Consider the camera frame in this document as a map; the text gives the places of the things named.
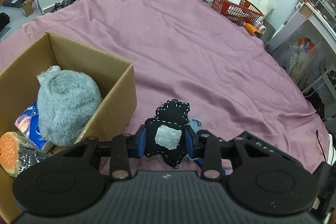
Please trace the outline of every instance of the white cable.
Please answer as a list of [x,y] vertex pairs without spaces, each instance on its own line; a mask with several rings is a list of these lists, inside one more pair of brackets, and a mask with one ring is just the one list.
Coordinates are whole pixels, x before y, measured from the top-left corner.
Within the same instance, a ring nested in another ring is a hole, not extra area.
[[308,96],[305,96],[305,98],[307,98],[307,97],[309,97],[309,96],[312,96],[320,87],[322,87],[323,85],[324,85],[324,83],[328,80],[329,78],[326,78],[325,80],[324,80],[324,82],[323,82],[323,84],[322,85],[320,85],[316,90],[314,90],[310,95],[308,95]]

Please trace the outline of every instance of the black fabric patch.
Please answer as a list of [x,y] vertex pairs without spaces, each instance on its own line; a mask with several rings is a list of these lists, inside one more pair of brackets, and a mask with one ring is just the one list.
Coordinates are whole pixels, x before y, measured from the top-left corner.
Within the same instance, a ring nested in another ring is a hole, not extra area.
[[[154,118],[149,118],[145,122],[147,128],[147,143],[144,154],[151,157],[161,154],[164,162],[172,167],[176,167],[182,162],[187,154],[184,145],[184,125],[188,123],[188,103],[183,103],[177,99],[167,101],[162,107],[157,108]],[[161,125],[181,130],[181,139],[176,149],[169,150],[155,142],[155,136]]]

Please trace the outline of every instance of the fluffy gray plush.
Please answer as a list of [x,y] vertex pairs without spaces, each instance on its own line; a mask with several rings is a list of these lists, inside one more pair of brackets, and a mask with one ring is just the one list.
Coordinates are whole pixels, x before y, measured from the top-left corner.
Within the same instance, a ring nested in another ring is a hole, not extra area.
[[37,97],[41,136],[59,146],[72,145],[100,102],[97,84],[85,73],[47,74]]

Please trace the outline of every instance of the bed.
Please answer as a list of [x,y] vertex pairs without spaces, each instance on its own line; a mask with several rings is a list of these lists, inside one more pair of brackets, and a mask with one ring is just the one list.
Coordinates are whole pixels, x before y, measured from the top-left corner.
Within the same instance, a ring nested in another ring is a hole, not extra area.
[[[313,172],[324,161],[318,130],[328,157],[324,124],[263,42],[200,0],[78,0],[1,42],[0,72],[46,31],[133,62],[138,105],[127,133],[153,117],[160,102],[177,98],[190,104],[189,117],[225,140],[249,131]],[[131,165],[170,169],[159,156]],[[197,167],[183,162],[180,169]]]

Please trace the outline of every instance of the basket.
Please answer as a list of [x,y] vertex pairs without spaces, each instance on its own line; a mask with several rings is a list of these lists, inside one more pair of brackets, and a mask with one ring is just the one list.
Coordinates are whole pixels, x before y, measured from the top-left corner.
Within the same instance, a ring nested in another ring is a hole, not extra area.
[[213,0],[212,8],[226,16],[232,22],[242,20],[253,24],[263,13],[247,0],[241,0],[239,5],[228,0]]

